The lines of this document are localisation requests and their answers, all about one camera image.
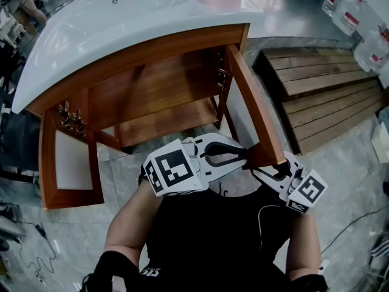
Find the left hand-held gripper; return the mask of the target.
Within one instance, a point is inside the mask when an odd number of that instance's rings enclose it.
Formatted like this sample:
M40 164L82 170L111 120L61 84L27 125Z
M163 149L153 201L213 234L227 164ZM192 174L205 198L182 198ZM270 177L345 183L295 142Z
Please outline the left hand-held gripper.
M206 133L185 142L176 139L153 151L142 166L156 196L188 195L205 191L209 184L238 168L247 160L237 157L228 161L212 162L209 156L198 158L199 151L225 148L232 151L245 151L236 140L218 133Z

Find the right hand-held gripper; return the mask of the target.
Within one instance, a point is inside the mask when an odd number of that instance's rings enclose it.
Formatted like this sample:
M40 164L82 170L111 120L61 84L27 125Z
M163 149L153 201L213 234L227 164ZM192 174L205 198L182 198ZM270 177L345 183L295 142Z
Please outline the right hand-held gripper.
M252 175L261 183L280 193L279 197L285 206L299 213L308 213L326 192L328 185L315 171L308 172L296 155L284 151L289 166L289 177L280 173L271 175L262 169L253 169Z

